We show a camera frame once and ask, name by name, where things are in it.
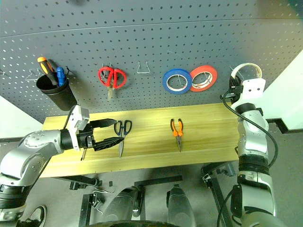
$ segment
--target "metal hook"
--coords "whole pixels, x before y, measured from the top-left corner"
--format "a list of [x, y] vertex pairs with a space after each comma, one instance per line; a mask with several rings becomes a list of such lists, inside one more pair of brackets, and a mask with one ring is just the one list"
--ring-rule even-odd
[[242, 76], [242, 74], [238, 71], [239, 75], [242, 77], [242, 79], [244, 79], [244, 76]]
[[204, 75], [206, 77], [206, 80], [208, 81], [208, 83], [210, 83], [209, 79], [208, 79], [208, 76], [206, 75], [206, 73], [204, 72]]
[[40, 73], [40, 74], [38, 75], [37, 78], [35, 78], [35, 79], [28, 79], [28, 78], [31, 77], [33, 74], [34, 74], [35, 76], [37, 76], [37, 74], [35, 74], [34, 71], [30, 69], [30, 70], [29, 70], [30, 74], [25, 78], [25, 80], [26, 80], [26, 81], [30, 81], [30, 80], [37, 80], [37, 79], [39, 79], [39, 77], [40, 77], [40, 75], [41, 75], [41, 72], [40, 72], [39, 69], [37, 69], [37, 71]]
[[178, 75], [178, 79], [179, 79], [180, 86], [182, 86], [181, 80], [180, 80], [180, 75]]
[[41, 75], [44, 75], [44, 73], [43, 73], [40, 69], [37, 69], [37, 72], [39, 73], [38, 78], [39, 78]]
[[101, 72], [101, 78], [105, 79], [105, 77], [108, 76], [108, 72], [105, 74], [104, 72]]
[[71, 71], [69, 68], [68, 68], [68, 66], [66, 65], [65, 66], [66, 67], [66, 69], [67, 69], [67, 73], [66, 73], [66, 75], [68, 76], [68, 74], [71, 72], [72, 74], [74, 74], [75, 75], [75, 73], [73, 73], [73, 71]]
[[2, 73], [3, 76], [6, 75], [7, 77], [9, 77], [9, 75], [3, 70], [0, 70], [0, 73]]
[[147, 61], [146, 61], [146, 67], [147, 67], [147, 69], [148, 69], [148, 72], [139, 72], [140, 61], [138, 61], [138, 63], [139, 63], [138, 69], [137, 69], [137, 73], [138, 73], [138, 74], [147, 74], [147, 73], [150, 73], [150, 72], [151, 72], [150, 68], [148, 67]]

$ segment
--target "black pen holder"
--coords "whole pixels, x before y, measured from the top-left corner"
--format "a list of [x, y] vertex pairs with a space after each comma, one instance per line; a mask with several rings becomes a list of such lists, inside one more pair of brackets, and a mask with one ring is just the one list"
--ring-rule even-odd
[[65, 83], [58, 87], [52, 85], [50, 79], [46, 75], [43, 75], [37, 80], [36, 86], [63, 111], [69, 111], [77, 104], [77, 100], [71, 91], [67, 78]]

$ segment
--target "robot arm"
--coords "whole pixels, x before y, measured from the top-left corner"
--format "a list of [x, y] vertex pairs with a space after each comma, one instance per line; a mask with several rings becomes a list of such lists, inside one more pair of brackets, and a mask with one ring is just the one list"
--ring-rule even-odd
[[37, 131], [25, 136], [0, 164], [0, 221], [15, 221], [25, 209], [25, 201], [52, 156], [66, 149], [106, 149], [123, 138], [111, 137], [96, 142], [93, 129], [116, 123], [113, 119], [89, 120], [87, 109], [79, 105], [72, 109], [69, 130]]
[[[241, 81], [236, 77], [237, 71], [246, 65], [256, 68], [258, 78]], [[268, 123], [263, 117], [262, 110], [254, 105], [262, 97], [265, 86], [265, 80], [261, 76], [261, 69], [254, 64], [245, 63], [238, 66], [232, 72], [230, 93], [225, 93], [223, 96], [225, 106], [227, 106], [225, 98], [228, 96], [232, 99], [232, 106], [229, 109], [240, 115], [238, 184], [234, 185], [231, 193], [231, 212], [233, 216], [241, 219], [242, 226], [245, 227], [285, 226], [276, 218], [273, 184], [269, 174], [269, 168], [275, 159], [268, 164], [267, 140], [264, 132], [268, 131]], [[251, 120], [259, 127], [242, 117]]]

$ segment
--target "wooden tabletop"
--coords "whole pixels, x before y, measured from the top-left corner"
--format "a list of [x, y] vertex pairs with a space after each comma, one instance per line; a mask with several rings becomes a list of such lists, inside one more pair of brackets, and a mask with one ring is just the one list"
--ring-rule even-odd
[[[237, 160], [234, 147], [238, 142], [237, 118], [223, 104], [190, 105], [147, 110], [92, 113], [90, 120], [112, 118], [131, 120], [133, 127], [126, 136], [122, 157], [119, 145], [94, 151], [66, 150], [52, 157], [41, 177], [59, 177], [120, 171], [129, 169], [178, 166], [196, 163]], [[182, 151], [170, 129], [170, 119], [182, 119]], [[43, 130], [62, 129], [66, 116], [47, 117]], [[94, 130], [96, 141], [117, 136], [114, 126]]]

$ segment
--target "pliers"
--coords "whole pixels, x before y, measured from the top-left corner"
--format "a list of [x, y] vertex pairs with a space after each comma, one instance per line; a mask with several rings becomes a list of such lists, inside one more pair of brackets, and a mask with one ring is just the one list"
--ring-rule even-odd
[[181, 138], [183, 136], [183, 132], [182, 132], [183, 123], [182, 123], [180, 118], [178, 119], [178, 121], [179, 121], [179, 131], [177, 131], [176, 128], [175, 128], [175, 123], [174, 123], [173, 118], [170, 120], [170, 128], [172, 130], [172, 133], [173, 133], [174, 137], [176, 137], [176, 142], [177, 142], [179, 151], [181, 152]]

